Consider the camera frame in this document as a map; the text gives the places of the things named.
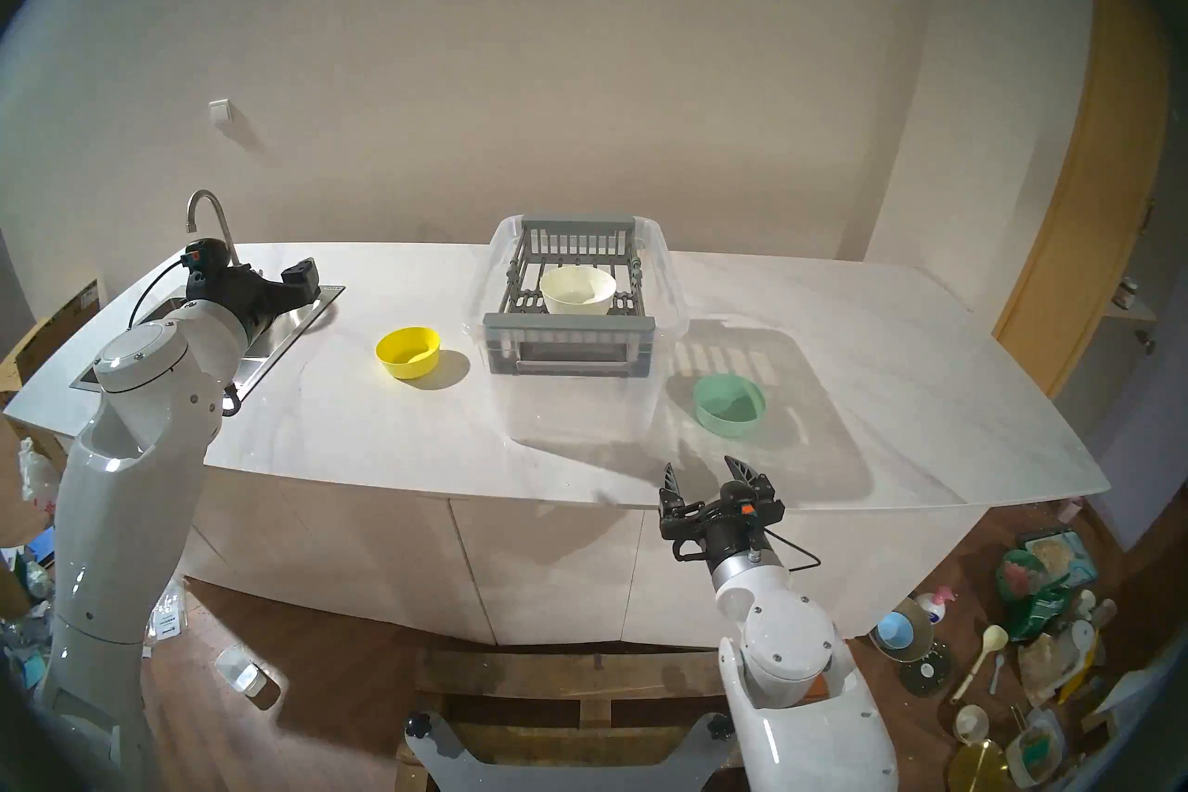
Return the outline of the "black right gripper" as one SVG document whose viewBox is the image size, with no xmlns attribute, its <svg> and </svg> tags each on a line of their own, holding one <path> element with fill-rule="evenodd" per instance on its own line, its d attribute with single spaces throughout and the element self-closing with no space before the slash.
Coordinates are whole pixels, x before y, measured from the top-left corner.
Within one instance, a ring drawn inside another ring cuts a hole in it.
<svg viewBox="0 0 1188 792">
<path fill-rule="evenodd" d="M 688 503 L 681 495 L 676 471 L 665 464 L 659 488 L 659 534 L 672 546 L 676 560 L 704 560 L 709 570 L 738 555 L 771 550 L 766 530 L 779 522 L 784 503 L 776 498 L 766 475 L 738 460 L 723 457 L 732 481 L 718 501 Z"/>
</svg>

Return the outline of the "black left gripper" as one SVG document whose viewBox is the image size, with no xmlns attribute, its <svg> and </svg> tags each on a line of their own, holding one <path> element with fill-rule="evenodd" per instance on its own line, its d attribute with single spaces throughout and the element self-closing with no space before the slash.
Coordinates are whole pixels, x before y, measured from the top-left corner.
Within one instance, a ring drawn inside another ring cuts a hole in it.
<svg viewBox="0 0 1188 792">
<path fill-rule="evenodd" d="M 187 270 L 185 300 L 208 302 L 229 311 L 254 342 L 287 303 L 312 303 L 321 294 L 316 261 L 307 258 L 282 272 L 282 281 L 268 281 L 251 266 L 232 262 L 232 252 L 220 237 L 200 237 L 182 251 Z"/>
</svg>

